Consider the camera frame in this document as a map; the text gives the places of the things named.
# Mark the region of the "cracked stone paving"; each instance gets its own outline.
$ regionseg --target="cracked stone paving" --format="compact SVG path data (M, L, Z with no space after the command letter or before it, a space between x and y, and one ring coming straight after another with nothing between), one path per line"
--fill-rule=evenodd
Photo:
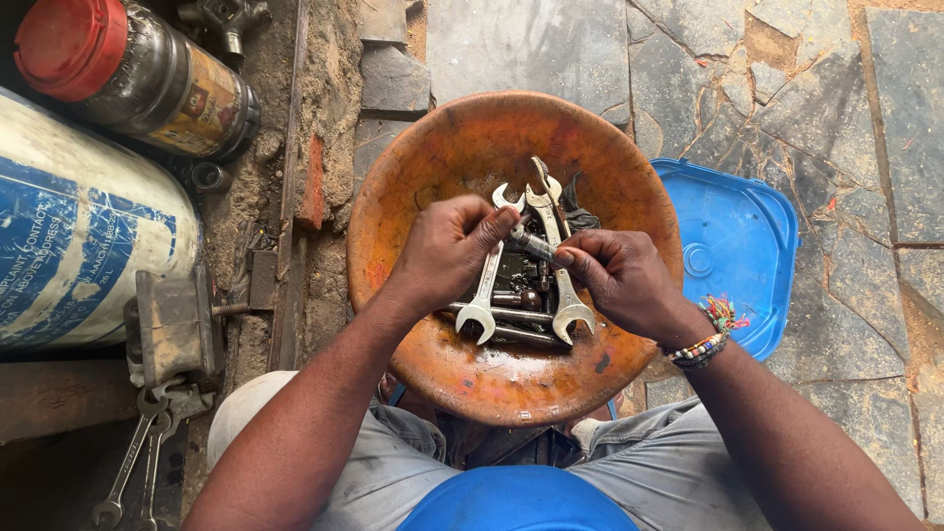
M884 3L429 0L425 61L413 25L372 39L384 44L371 56L396 68L362 66L375 79L368 107L383 114L365 107L357 128L357 183L427 107L528 89L599 114L649 158L782 192L802 244L767 367L842 426L916 515L942 524L944 6L859 8ZM691 396L661 363L627 403Z

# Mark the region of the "orange bowl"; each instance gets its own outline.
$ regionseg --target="orange bowl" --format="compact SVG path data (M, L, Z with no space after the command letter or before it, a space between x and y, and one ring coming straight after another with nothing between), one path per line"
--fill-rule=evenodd
M540 186L532 155L562 185L582 170L581 206L598 216L604 229L648 233L682 286L675 209L626 134L561 98L507 91L451 101L404 130L380 154L348 228L347 279L355 312L383 285L421 209L469 193L491 200L502 182L518 192L527 182ZM579 296L593 307L585 290ZM571 351L477 347L456 333L452 318L436 313L413 327L390 367L400 382L451 413L524 427L593 411L638 376L655 353L651 340L620 330L599 312L596 333L580 324Z

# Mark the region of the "threaded bolt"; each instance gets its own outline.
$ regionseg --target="threaded bolt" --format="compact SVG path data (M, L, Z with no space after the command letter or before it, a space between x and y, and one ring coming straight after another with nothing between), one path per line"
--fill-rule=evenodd
M213 306L213 316L235 316L236 314L247 314L249 312L248 302L237 302L235 304L224 304L222 306Z

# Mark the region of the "beaded bracelet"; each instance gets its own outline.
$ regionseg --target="beaded bracelet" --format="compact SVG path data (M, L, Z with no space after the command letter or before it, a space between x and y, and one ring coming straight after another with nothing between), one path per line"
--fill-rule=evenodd
M731 330L750 326L750 321L746 316L742 315L740 319L736 318L734 305L728 301L727 295L722 294L720 299L715 299L711 295L702 298L708 305L705 306L705 304L699 303L699 307L711 319L717 334L679 351L670 351L666 347L662 347L663 354L668 360L682 370L707 366L708 360L724 350L728 338L731 337Z

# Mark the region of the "red lid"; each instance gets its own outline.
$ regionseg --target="red lid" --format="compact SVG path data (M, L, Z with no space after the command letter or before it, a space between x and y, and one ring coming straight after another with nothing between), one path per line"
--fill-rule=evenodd
M78 101L118 69L126 39L120 0L39 0L16 32L13 59L29 86Z

